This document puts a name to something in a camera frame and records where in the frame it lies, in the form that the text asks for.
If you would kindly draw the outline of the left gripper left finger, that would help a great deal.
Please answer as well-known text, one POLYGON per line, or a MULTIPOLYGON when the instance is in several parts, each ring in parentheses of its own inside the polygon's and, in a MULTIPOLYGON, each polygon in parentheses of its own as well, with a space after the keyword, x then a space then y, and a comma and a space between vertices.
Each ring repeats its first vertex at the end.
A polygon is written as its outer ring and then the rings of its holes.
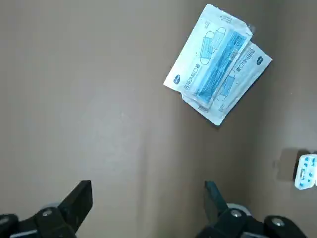
POLYGON ((48 206, 25 220, 1 214, 2 238, 75 238, 93 206, 92 184, 83 180, 58 205, 48 206))

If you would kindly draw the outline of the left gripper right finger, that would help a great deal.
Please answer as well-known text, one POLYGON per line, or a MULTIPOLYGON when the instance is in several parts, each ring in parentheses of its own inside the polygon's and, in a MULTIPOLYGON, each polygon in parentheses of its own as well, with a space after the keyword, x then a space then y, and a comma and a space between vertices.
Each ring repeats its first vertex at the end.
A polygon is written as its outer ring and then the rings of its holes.
POLYGON ((204 183, 204 210, 208 224, 197 238, 305 238, 304 232, 290 219, 278 215, 264 221, 247 214, 242 206, 228 206, 216 183, 204 183))

